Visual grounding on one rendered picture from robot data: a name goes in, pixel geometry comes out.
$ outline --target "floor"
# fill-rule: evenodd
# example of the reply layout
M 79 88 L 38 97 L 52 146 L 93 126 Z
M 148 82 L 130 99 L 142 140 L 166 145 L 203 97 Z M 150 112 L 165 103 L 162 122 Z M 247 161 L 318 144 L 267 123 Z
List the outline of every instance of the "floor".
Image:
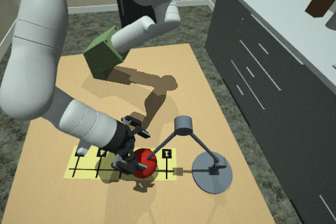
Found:
M 231 94 L 220 78 L 205 46 L 212 17 L 208 6 L 179 7 L 181 25 L 141 46 L 189 43 L 214 93 L 220 108 L 241 148 L 259 189 L 278 224 L 301 223 L 275 173 L 245 122 Z M 112 26 L 121 29 L 118 12 L 69 15 L 69 28 L 62 55 L 82 54 L 92 40 Z M 0 61 L 0 83 L 8 63 L 11 46 Z M 0 221 L 6 208 L 16 167 L 30 121 L 17 121 L 0 110 Z

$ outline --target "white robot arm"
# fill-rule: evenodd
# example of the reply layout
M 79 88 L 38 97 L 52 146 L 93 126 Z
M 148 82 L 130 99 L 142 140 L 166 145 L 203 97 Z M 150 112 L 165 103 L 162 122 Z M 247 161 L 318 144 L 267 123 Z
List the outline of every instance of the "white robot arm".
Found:
M 157 23 L 144 16 L 115 33 L 111 43 L 120 53 L 180 24 L 174 0 L 134 1 L 144 6 L 152 5 Z M 12 53 L 0 88 L 0 107 L 17 120 L 33 120 L 42 116 L 60 131 L 79 138 L 79 154 L 85 155 L 94 145 L 120 153 L 124 160 L 127 157 L 125 150 L 134 148 L 131 144 L 132 139 L 134 144 L 134 132 L 131 133 L 126 123 L 96 111 L 55 86 L 67 27 L 66 0 L 21 0 Z M 134 158 L 135 164 L 132 164 L 132 159 L 128 160 L 130 162 L 126 162 L 128 168 L 124 172 L 134 173 L 139 166 Z M 115 164 L 114 168 L 123 171 Z

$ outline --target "wooden table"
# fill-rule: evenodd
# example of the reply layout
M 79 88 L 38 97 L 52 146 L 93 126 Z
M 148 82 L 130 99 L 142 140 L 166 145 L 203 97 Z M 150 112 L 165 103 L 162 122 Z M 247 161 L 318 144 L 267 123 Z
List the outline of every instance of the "wooden table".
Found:
M 78 139 L 42 118 L 32 120 L 3 217 L 10 223 L 275 223 L 189 44 L 139 48 L 108 81 L 93 79 L 83 55 L 64 56 L 57 87 L 117 120 L 131 115 L 151 134 L 136 147 L 155 148 L 174 131 L 174 118 L 190 116 L 194 133 L 230 163 L 229 189 L 211 195 L 192 173 L 177 181 L 63 179 Z M 191 170 L 204 152 L 190 136 L 176 136 L 177 167 Z

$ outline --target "baseboard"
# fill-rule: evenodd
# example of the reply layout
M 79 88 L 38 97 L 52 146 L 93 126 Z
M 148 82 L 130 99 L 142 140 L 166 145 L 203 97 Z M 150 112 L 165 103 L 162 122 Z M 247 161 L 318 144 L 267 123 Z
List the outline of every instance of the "baseboard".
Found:
M 207 5 L 212 11 L 214 11 L 214 4 L 211 0 L 182 0 L 176 1 L 178 7 L 187 6 L 199 6 Z M 104 12 L 104 11 L 117 11 L 118 5 L 96 5 L 87 7 L 70 7 L 68 8 L 69 14 L 80 14 L 80 13 L 91 13 L 91 12 Z M 12 42 L 12 37 L 14 33 L 15 21 L 7 32 L 5 38 L 0 44 L 0 61 L 2 60 L 4 54 L 6 53 L 8 47 Z

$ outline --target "dark gray cabinet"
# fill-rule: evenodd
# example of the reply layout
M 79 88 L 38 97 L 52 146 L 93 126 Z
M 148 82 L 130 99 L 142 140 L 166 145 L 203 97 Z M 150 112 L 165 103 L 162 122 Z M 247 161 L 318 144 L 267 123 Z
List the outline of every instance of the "dark gray cabinet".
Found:
M 216 0 L 205 48 L 303 222 L 332 223 L 336 96 L 238 0 Z
M 152 6 L 138 5 L 133 0 L 117 0 L 122 27 L 132 24 L 143 16 L 149 16 L 156 22 Z

